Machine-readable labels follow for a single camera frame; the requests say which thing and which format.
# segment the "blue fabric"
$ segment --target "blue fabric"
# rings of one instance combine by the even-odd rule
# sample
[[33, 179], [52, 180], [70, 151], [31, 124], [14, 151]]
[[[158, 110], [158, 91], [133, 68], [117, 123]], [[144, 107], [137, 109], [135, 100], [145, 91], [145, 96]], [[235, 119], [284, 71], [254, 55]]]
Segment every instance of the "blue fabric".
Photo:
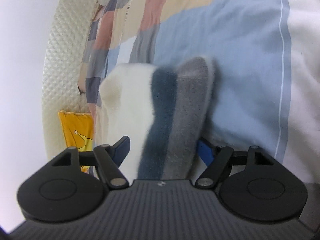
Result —
[[99, 21], [100, 19], [98, 19], [95, 22], [92, 22], [88, 41], [92, 41], [96, 39]]
[[177, 76], [166, 68], [158, 68], [153, 73], [154, 121], [143, 147], [137, 179], [161, 179], [163, 174], [176, 106]]
[[107, 4], [107, 6], [104, 8], [104, 14], [106, 12], [114, 11], [116, 9], [117, 1], [118, 0], [110, 0], [109, 3]]
[[108, 60], [106, 64], [108, 65], [107, 75], [115, 68], [119, 56], [120, 46], [116, 47], [115, 49], [110, 49], [108, 54]]
[[197, 154], [207, 166], [214, 160], [212, 149], [201, 140], [198, 141]]
[[289, 3], [282, 2], [284, 55], [281, 0], [215, 0], [162, 22], [153, 61], [177, 66], [198, 55], [215, 60], [206, 128], [215, 139], [242, 150], [259, 145], [275, 156], [277, 149], [279, 162], [287, 144], [291, 96]]

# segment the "beige fabric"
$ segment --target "beige fabric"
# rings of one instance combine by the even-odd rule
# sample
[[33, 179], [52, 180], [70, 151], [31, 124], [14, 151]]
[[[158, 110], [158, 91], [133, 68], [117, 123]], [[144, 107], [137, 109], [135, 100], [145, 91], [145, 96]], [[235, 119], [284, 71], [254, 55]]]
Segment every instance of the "beige fabric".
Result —
[[121, 42], [127, 41], [137, 35], [144, 13], [145, 1], [146, 0], [131, 0], [130, 7], [133, 8], [133, 10], [129, 10], [128, 12], [127, 23], [125, 25]]
[[85, 78], [87, 77], [88, 63], [82, 62], [78, 80], [78, 87], [81, 92], [85, 92]]
[[123, 8], [115, 10], [110, 49], [115, 49], [120, 44], [130, 4], [131, 0]]

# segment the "white fabric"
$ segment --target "white fabric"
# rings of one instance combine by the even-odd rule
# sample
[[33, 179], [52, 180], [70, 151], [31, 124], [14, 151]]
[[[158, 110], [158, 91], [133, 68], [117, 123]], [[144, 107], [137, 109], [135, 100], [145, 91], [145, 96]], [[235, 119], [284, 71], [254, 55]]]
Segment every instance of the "white fabric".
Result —
[[95, 143], [113, 145], [129, 136], [130, 153], [119, 169], [130, 183], [137, 177], [144, 141], [154, 120], [150, 89], [154, 70], [148, 64], [119, 64], [100, 85], [102, 113], [97, 120], [101, 130], [96, 126], [95, 134], [102, 141], [95, 138]]
[[320, 183], [320, 0], [289, 4], [292, 86], [283, 165], [304, 182]]
[[123, 43], [120, 44], [117, 64], [129, 62], [130, 54], [131, 54], [133, 44], [134, 44], [136, 38], [137, 38], [137, 36], [134, 36], [134, 37], [129, 38], [127, 41], [124, 41]]
[[49, 159], [65, 147], [58, 111], [88, 112], [77, 81], [98, 0], [60, 0], [44, 62], [42, 119]]

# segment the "fabric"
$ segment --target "fabric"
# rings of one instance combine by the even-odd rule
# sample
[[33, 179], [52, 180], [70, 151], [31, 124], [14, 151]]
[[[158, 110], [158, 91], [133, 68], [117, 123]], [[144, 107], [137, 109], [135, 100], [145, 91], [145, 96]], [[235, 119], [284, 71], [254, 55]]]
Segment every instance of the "fabric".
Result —
[[319, 7], [320, 0], [111, 0], [87, 51], [92, 114], [116, 64], [174, 67], [204, 55], [217, 65], [204, 137], [239, 150], [259, 145], [302, 181], [320, 183]]
[[103, 15], [103, 10], [101, 10], [101, 8], [103, 6], [106, 6], [109, 3], [110, 0], [98, 0], [98, 11], [97, 14], [95, 16], [95, 19], [92, 23], [91, 26], [91, 30], [89, 33], [89, 37], [88, 37], [88, 43], [86, 44], [86, 48], [85, 48], [85, 53], [83, 55], [83, 59], [82, 59], [82, 63], [81, 63], [81, 69], [80, 69], [80, 74], [79, 74], [79, 79], [78, 79], [78, 88], [80, 93], [83, 93], [86, 91], [85, 89], [85, 79], [87, 77], [87, 71], [88, 71], [88, 62], [89, 62], [89, 58], [90, 58], [90, 51], [93, 48], [94, 42], [95, 42], [95, 38], [97, 35], [97, 30], [98, 30], [98, 23], [99, 23], [99, 19], [102, 17]]
[[97, 0], [60, 0], [54, 15], [42, 85], [42, 124], [49, 160], [66, 147], [58, 111], [89, 112], [85, 95], [79, 95], [77, 81], [96, 10]]
[[131, 141], [126, 178], [184, 179], [212, 93], [213, 64], [196, 57], [177, 68], [119, 64], [100, 86], [95, 142]]
[[[77, 114], [60, 111], [58, 113], [66, 147], [75, 146], [80, 152], [93, 150], [93, 119], [90, 114]], [[89, 166], [81, 166], [83, 172]]]

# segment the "patterned fabric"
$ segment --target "patterned fabric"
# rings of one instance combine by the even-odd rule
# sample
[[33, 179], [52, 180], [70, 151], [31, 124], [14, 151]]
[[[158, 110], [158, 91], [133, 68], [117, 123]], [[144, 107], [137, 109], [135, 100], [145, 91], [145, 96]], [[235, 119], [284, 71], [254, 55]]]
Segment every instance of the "patterned fabric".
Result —
[[[79, 152], [93, 150], [93, 120], [90, 114], [59, 111], [59, 119], [66, 141], [66, 147], [75, 146]], [[81, 171], [89, 173], [89, 166], [81, 166]]]
[[212, 83], [213, 63], [201, 57], [176, 68], [118, 64], [100, 85], [95, 143], [129, 136], [130, 152], [119, 169], [130, 182], [186, 178]]
[[259, 145], [320, 183], [320, 0], [111, 0], [87, 44], [87, 101], [118, 63], [174, 67], [216, 60], [204, 136]]

